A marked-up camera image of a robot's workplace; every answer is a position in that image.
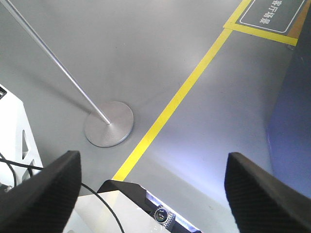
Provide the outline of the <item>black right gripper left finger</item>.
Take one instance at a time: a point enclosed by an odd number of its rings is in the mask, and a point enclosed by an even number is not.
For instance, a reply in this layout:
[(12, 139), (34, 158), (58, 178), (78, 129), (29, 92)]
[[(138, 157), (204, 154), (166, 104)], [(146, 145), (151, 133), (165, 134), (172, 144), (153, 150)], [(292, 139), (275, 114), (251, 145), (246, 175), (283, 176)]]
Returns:
[(0, 196), (2, 233), (61, 233), (82, 181), (81, 156), (70, 150)]

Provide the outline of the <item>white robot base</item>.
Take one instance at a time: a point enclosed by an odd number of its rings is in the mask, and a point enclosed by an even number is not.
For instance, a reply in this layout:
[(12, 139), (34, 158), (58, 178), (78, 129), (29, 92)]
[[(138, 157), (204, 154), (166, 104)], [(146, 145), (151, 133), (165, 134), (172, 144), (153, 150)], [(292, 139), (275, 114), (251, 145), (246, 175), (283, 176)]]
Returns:
[[(43, 167), (23, 102), (0, 86), (0, 157), (25, 165)], [(30, 178), (25, 167), (0, 164), (0, 182), (15, 187)]]

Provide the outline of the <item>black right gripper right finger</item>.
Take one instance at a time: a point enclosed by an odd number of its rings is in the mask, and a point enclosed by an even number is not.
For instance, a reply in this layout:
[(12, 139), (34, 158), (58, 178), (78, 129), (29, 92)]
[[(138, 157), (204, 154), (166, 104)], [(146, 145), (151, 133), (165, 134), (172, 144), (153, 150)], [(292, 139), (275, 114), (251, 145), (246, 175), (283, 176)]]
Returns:
[(311, 200), (241, 153), (229, 153), (224, 187), (239, 232), (311, 231)]

